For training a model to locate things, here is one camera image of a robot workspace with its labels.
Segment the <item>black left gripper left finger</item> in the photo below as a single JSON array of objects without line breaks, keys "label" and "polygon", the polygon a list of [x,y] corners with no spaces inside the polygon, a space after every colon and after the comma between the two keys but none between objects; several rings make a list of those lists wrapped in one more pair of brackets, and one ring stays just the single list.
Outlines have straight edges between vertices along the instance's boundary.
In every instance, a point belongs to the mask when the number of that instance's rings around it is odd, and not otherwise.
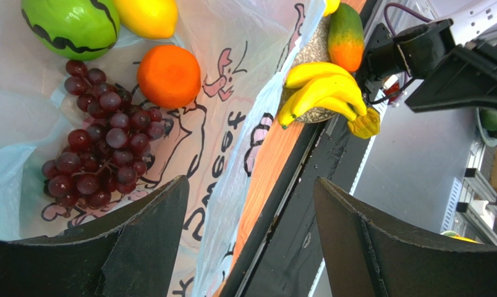
[{"label": "black left gripper left finger", "polygon": [[57,236],[23,240],[19,296],[166,296],[188,194],[178,176]]}]

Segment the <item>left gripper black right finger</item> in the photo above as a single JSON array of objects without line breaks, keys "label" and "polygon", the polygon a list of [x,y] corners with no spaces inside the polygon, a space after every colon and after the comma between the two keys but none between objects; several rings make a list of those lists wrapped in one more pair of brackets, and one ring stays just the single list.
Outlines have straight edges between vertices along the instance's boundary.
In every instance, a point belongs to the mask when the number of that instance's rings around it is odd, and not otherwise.
[{"label": "left gripper black right finger", "polygon": [[314,203],[331,289],[337,296],[491,296],[493,247],[399,220],[325,178]]}]

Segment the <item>yellow fake banana bunch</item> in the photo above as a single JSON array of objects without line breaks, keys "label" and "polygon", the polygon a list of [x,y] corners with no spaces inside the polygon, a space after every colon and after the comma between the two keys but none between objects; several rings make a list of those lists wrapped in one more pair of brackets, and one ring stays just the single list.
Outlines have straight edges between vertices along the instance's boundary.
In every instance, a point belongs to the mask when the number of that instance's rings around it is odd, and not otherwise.
[{"label": "yellow fake banana bunch", "polygon": [[309,62],[293,67],[284,87],[296,91],[277,115],[283,129],[313,108],[324,108],[343,115],[351,134],[369,139],[380,133],[380,114],[368,107],[352,75],[330,62]]}]

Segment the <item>orange fake fruit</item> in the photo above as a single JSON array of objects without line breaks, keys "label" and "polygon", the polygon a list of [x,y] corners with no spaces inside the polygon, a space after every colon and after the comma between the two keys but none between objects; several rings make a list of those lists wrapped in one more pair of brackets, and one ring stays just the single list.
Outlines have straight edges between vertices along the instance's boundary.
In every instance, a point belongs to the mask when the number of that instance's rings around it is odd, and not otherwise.
[{"label": "orange fake fruit", "polygon": [[200,92],[200,65],[190,51],[180,46],[155,46],[140,61],[137,82],[153,104],[165,109],[182,108]]}]

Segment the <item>green fake mango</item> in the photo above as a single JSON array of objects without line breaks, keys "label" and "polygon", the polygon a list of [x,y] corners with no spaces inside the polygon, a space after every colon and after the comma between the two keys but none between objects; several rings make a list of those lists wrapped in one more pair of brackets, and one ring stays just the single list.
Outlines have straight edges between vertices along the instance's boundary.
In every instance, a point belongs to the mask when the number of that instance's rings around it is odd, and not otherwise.
[{"label": "green fake mango", "polygon": [[328,53],[332,63],[348,72],[359,69],[365,50],[365,37],[359,13],[341,2],[330,15]]}]

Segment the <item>green fake watermelon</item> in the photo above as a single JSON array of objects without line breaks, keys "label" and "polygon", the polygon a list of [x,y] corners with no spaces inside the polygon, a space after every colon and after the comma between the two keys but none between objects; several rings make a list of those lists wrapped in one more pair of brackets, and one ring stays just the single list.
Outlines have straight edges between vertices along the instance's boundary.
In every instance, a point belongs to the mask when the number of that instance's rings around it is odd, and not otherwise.
[{"label": "green fake watermelon", "polygon": [[112,1],[22,1],[22,17],[50,51],[80,61],[105,55],[116,44],[121,22]]}]

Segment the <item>yellow fake lemon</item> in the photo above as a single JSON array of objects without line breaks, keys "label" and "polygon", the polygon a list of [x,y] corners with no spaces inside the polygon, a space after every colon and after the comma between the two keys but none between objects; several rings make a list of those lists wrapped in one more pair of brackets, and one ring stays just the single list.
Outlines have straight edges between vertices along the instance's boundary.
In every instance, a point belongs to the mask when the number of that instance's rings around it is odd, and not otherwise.
[{"label": "yellow fake lemon", "polygon": [[157,40],[171,38],[178,21],[178,6],[174,0],[115,0],[121,24],[142,38]]}]

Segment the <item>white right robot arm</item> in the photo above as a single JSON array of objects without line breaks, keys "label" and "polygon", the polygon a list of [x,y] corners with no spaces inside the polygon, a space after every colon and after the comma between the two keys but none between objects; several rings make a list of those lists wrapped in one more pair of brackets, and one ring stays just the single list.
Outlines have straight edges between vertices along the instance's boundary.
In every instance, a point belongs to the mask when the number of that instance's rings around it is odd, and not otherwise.
[{"label": "white right robot arm", "polygon": [[497,25],[497,1],[471,1],[452,14],[392,33],[370,18],[357,82],[368,105],[381,103],[381,81],[407,74],[420,85],[406,105],[416,113],[479,107],[497,110],[497,45],[480,34]]}]

